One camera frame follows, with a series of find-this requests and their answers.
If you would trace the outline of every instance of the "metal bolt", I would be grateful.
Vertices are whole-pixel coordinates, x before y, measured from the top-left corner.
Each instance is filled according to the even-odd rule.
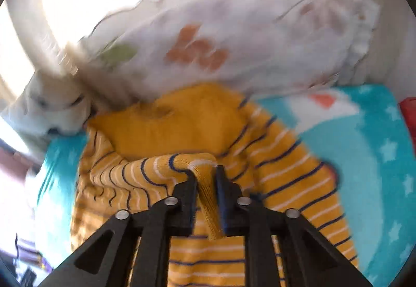
[[[247,205],[251,204],[251,199],[248,198],[248,197],[240,197],[240,198],[237,199],[237,203],[240,206],[247,206]]]
[[[288,218],[296,219],[296,218],[299,218],[300,212],[297,209],[290,208],[286,210],[286,215]]]
[[[122,209],[116,213],[116,218],[118,220],[124,220],[124,219],[127,219],[129,215],[130,215],[129,211]]]
[[[175,206],[178,203],[178,199],[175,197],[168,197],[165,199],[165,204],[168,206]]]

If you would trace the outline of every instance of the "clothing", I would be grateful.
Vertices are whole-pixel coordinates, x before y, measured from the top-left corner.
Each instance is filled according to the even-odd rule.
[[[277,211],[300,210],[358,264],[330,170],[247,98],[203,84],[96,117],[88,134],[72,216],[73,248],[117,210],[146,210],[170,195],[186,180],[183,170],[210,177],[222,164],[244,195],[257,194]],[[169,284],[244,286],[243,238],[210,241],[204,217],[210,214],[202,202],[200,207],[193,236],[172,239]],[[281,268],[278,255],[277,262]]]

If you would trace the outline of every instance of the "blue fabric with stars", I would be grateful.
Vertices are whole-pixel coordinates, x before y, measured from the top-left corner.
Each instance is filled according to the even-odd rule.
[[[70,254],[69,227],[75,202],[76,172],[87,136],[56,137],[49,144],[43,165],[35,178],[38,191],[36,248],[55,268]]]
[[[322,121],[300,136],[338,171],[339,194],[359,268],[374,287],[387,287],[416,243],[413,145],[386,87],[336,90],[358,107],[358,114]],[[290,109],[288,98],[267,98],[259,104],[288,127],[297,127],[300,118]]]

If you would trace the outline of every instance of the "pillow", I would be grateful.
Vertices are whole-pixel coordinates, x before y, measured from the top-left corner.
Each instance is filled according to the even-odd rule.
[[[37,71],[1,117],[17,132],[32,136],[74,135],[95,113],[92,108],[91,99],[72,78]]]
[[[359,268],[375,287],[388,286],[416,243],[416,160],[392,94],[363,85],[259,104],[336,169]]]
[[[126,106],[206,81],[285,94],[349,74],[378,13],[376,0],[144,1],[80,41],[79,72]]]

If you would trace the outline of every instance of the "bed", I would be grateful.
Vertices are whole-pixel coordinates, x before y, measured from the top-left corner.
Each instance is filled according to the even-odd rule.
[[[415,1],[407,1],[414,9]],[[394,8],[393,3],[389,6],[390,10]],[[404,17],[389,19],[382,14],[382,18],[384,28],[392,22],[394,32],[404,32],[403,28],[407,28],[399,23],[406,21]],[[413,37],[408,35],[408,44],[413,44]],[[389,51],[400,49],[399,42],[396,43],[389,46]],[[375,48],[387,49],[383,40],[378,40],[373,45]],[[370,62],[361,64],[355,71],[372,68],[366,74],[368,80],[385,80],[389,69],[376,57],[382,57],[383,61],[388,56],[380,54],[370,53]],[[413,68],[400,58],[397,63],[386,83],[402,99],[414,90],[414,81],[406,74],[406,70],[411,74]],[[357,72],[352,81],[362,83],[364,78]],[[312,152],[338,173],[339,192],[357,247],[360,269],[374,286],[388,286],[416,243],[416,221],[409,212],[416,204],[414,149],[391,92],[381,85],[362,85],[269,97],[258,102],[299,133]],[[309,114],[314,113],[313,121],[304,118],[306,107]],[[70,254],[68,229],[76,164],[85,142],[82,134],[56,139],[49,146],[37,178],[37,244],[55,267]],[[63,217],[51,219],[51,212],[62,213]]]

